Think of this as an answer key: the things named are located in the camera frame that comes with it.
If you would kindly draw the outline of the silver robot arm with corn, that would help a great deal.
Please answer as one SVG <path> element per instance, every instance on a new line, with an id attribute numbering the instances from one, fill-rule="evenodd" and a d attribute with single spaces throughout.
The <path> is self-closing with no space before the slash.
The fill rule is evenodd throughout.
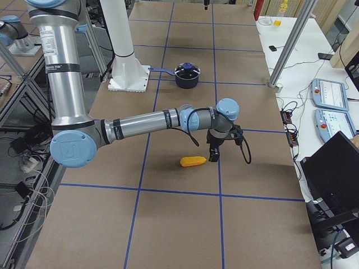
<path id="1" fill-rule="evenodd" d="M 142 65 L 135 57 L 124 1 L 100 1 L 114 53 L 110 90 L 144 92 L 150 72 L 175 76 L 183 89 L 198 83 L 200 69 L 193 63 L 181 63 L 174 71 Z M 50 142 L 52 158 L 67 168 L 90 163 L 99 148 L 122 140 L 165 129 L 177 129 L 198 142 L 191 132 L 208 129 L 209 161 L 217 162 L 219 147 L 234 140 L 242 150 L 245 141 L 240 126 L 235 125 L 240 108 L 229 98 L 215 108 L 183 105 L 123 119 L 93 119 L 85 108 L 84 86 L 76 46 L 75 30 L 81 28 L 84 1 L 26 1 L 29 17 L 39 30 L 45 59 L 45 71 L 52 93 L 56 117 Z"/>

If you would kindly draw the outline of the black gripper corn arm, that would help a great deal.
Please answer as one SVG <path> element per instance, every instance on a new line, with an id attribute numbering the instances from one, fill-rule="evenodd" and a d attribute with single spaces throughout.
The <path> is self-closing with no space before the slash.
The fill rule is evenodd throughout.
<path id="1" fill-rule="evenodd" d="M 209 129 L 206 135 L 206 143 L 209 144 L 209 161 L 216 163 L 220 158 L 219 147 L 225 140 L 232 138 L 230 132 L 219 132 Z"/>

